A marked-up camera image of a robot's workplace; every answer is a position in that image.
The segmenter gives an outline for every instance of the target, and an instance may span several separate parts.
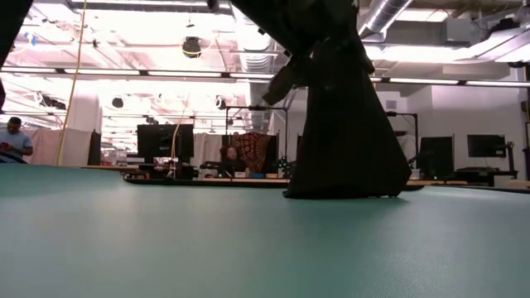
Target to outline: man in blue shirt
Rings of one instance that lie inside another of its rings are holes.
[[[20,131],[21,125],[20,118],[12,117],[7,130],[0,131],[0,162],[21,162],[23,156],[33,154],[31,138]]]

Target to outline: fluorescent light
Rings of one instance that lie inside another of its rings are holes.
[[[391,78],[390,83],[404,83],[404,84],[458,84],[456,79],[405,79],[405,78]]]
[[[66,74],[75,74],[75,70],[65,70]],[[139,75],[138,70],[79,70],[80,75]]]
[[[11,73],[56,73],[55,69],[38,67],[2,67],[2,72]]]
[[[4,111],[4,114],[6,115],[12,115],[12,116],[65,116],[66,112],[11,112],[11,111]]]
[[[530,88],[530,82],[467,81],[467,86]]]
[[[221,73],[200,71],[148,71],[149,75],[175,76],[175,77],[197,77],[197,78],[220,78]]]
[[[443,22],[454,10],[407,8],[397,16],[396,21]]]
[[[380,60],[383,56],[383,51],[378,46],[364,46],[364,50],[371,60]]]
[[[84,0],[70,0],[71,2],[83,3]],[[105,4],[129,4],[129,5],[163,5],[163,6],[195,6],[195,7],[206,7],[206,2],[190,2],[186,3],[183,1],[153,1],[153,0],[86,0],[87,3],[105,3]],[[227,4],[221,3],[221,8],[228,8]]]
[[[460,52],[444,46],[388,46],[381,60],[443,63],[460,58]]]
[[[230,77],[235,79],[272,79],[274,74],[234,73]]]
[[[508,54],[498,58],[495,62],[518,62],[530,61],[530,44],[512,50]]]

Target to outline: yellow cable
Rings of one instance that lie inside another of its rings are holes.
[[[173,161],[175,159],[175,140],[176,140],[176,134],[179,131],[179,127],[181,126],[182,118],[184,117],[184,113],[186,112],[186,108],[188,107],[188,101],[190,100],[190,95],[188,94],[188,97],[185,99],[184,108],[182,109],[182,115],[179,119],[179,123],[176,125],[175,131],[173,132],[173,140],[171,141],[171,160]]]
[[[77,82],[77,74],[79,73],[80,66],[81,66],[81,46],[83,45],[84,16],[86,13],[86,7],[87,7],[87,0],[84,0],[83,14],[81,15],[81,31],[79,33],[79,47],[77,49],[77,64],[75,66],[74,79],[72,80],[72,88],[70,90],[70,98],[68,99],[68,108],[66,109],[65,121],[63,122],[63,126],[60,130],[59,150],[57,152],[57,156],[55,157],[56,166],[60,164],[60,159],[63,154],[63,147],[65,145],[66,124],[68,123],[68,117],[70,116],[70,109],[72,107],[72,98],[74,97],[74,91],[75,91],[75,82]]]

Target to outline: ceiling duct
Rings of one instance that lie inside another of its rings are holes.
[[[232,7],[232,9],[237,22],[236,33],[238,38],[238,49],[244,51],[244,53],[239,56],[242,70],[251,73],[270,72],[272,56],[260,52],[268,50],[272,44],[272,38],[268,34],[261,34],[258,32],[258,26],[236,7]],[[267,85],[263,83],[249,84],[249,105],[258,105],[265,93]],[[250,113],[250,116],[252,119],[252,129],[254,131],[267,131],[267,125],[266,123],[263,123],[262,114]]]
[[[361,39],[386,31],[412,0],[373,0],[359,29]]]

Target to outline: metal frame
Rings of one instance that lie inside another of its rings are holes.
[[[398,113],[398,112],[387,112],[387,117],[396,117],[396,116],[412,116],[414,118],[414,149],[416,151],[415,157],[420,154],[420,140],[419,140],[419,132],[417,128],[417,113]]]
[[[246,106],[226,106],[225,115],[224,115],[224,135],[228,136],[229,134],[229,110],[232,108],[237,109],[247,109],[249,111],[256,110],[256,111],[283,111],[285,113],[285,154],[287,154],[287,145],[288,145],[288,132],[287,129],[289,129],[289,112],[287,108],[281,107],[281,108],[275,108],[275,107],[246,107]]]

